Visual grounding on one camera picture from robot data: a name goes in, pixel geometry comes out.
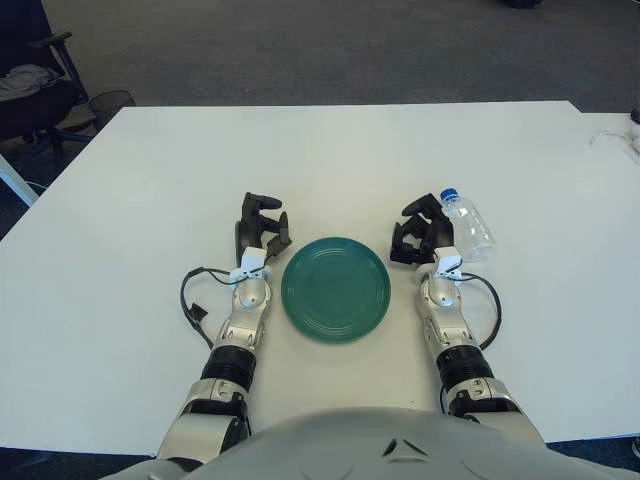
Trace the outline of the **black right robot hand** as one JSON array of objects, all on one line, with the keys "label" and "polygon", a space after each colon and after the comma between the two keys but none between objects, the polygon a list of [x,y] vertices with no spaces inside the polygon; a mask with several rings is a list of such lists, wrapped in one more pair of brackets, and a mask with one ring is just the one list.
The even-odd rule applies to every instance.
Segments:
[{"label": "black right robot hand", "polygon": [[416,283],[430,276],[461,281],[462,259],[454,246],[453,225],[436,197],[431,193],[422,196],[405,207],[401,215],[407,220],[394,226],[390,260],[417,265]]}]

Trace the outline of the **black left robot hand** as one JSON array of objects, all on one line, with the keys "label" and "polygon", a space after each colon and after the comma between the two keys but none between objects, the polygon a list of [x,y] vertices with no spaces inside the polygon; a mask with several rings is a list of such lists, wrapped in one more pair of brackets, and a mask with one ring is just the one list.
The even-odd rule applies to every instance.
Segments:
[{"label": "black left robot hand", "polygon": [[281,207],[282,202],[276,198],[250,192],[245,194],[241,218],[235,227],[237,267],[229,276],[232,283],[262,278],[267,261],[291,245],[287,213],[281,212],[277,220],[261,213],[262,210]]}]

